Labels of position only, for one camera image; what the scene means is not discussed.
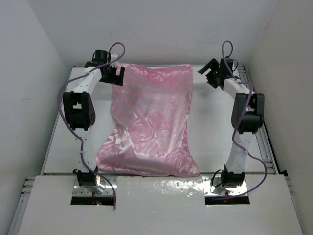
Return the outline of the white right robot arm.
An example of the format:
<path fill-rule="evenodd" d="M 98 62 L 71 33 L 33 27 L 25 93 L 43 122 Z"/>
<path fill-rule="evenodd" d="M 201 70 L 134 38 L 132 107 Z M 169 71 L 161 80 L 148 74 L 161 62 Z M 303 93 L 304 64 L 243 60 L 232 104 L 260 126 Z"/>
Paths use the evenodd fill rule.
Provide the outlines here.
<path fill-rule="evenodd" d="M 218 62 L 211 59 L 198 73 L 206 74 L 207 83 L 213 88 L 221 88 L 234 99 L 231 115 L 233 127 L 232 147 L 224 168 L 216 171 L 211 179 L 214 188 L 239 187 L 245 180 L 246 158 L 252 137 L 264 124 L 265 96 L 253 90 L 253 84 L 242 82 L 235 77 L 230 66 L 233 60 L 226 58 Z"/>

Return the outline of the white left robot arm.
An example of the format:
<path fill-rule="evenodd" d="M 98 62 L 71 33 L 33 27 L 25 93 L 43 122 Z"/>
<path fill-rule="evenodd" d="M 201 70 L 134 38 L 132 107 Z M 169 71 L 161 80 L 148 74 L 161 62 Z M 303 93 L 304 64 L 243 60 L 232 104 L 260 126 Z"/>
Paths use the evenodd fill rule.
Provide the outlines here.
<path fill-rule="evenodd" d="M 116 62 L 123 55 L 112 53 L 112 50 L 96 50 L 90 61 L 86 62 L 83 74 L 70 79 L 59 90 L 58 104 L 59 114 L 74 137 L 80 142 L 80 162 L 88 170 L 84 173 L 75 169 L 73 173 L 77 176 L 81 186 L 94 184 L 100 190 L 99 183 L 103 180 L 112 189 L 115 189 L 108 178 L 97 172 L 97 163 L 94 157 L 86 157 L 85 154 L 91 149 L 91 128 L 96 121 L 96 112 L 92 102 L 91 94 L 98 82 L 123 85 L 125 68 L 116 73 L 118 65 Z"/>

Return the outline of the pink pillowcase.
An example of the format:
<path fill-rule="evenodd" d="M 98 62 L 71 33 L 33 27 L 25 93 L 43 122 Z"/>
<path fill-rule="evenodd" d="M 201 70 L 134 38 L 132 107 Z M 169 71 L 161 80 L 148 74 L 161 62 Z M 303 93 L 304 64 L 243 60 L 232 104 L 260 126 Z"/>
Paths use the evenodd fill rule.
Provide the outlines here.
<path fill-rule="evenodd" d="M 112 88 L 110 113 L 115 127 L 96 155 L 98 170 L 139 176 L 199 176 L 187 133 L 192 66 L 124 67 L 124 85 Z"/>

